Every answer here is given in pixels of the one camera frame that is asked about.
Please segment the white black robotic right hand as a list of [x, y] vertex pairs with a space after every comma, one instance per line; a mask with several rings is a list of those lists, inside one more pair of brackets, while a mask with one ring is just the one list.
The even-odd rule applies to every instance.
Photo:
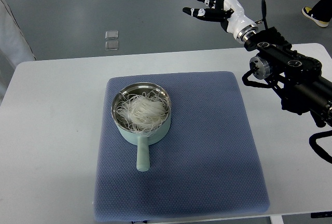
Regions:
[[243, 44], [257, 34], [257, 24], [245, 15], [238, 0], [197, 0], [205, 8], [183, 8], [183, 12], [202, 21], [219, 22], [223, 30]]

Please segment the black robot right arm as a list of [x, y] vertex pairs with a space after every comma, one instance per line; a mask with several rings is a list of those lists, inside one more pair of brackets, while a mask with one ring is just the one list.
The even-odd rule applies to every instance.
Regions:
[[244, 44], [258, 50], [250, 69], [242, 76], [246, 86], [271, 88], [281, 99], [283, 110], [302, 115], [309, 112], [317, 127], [331, 125], [331, 81], [322, 77], [319, 60], [292, 50], [292, 45], [266, 21], [266, 2], [261, 1], [265, 29]]

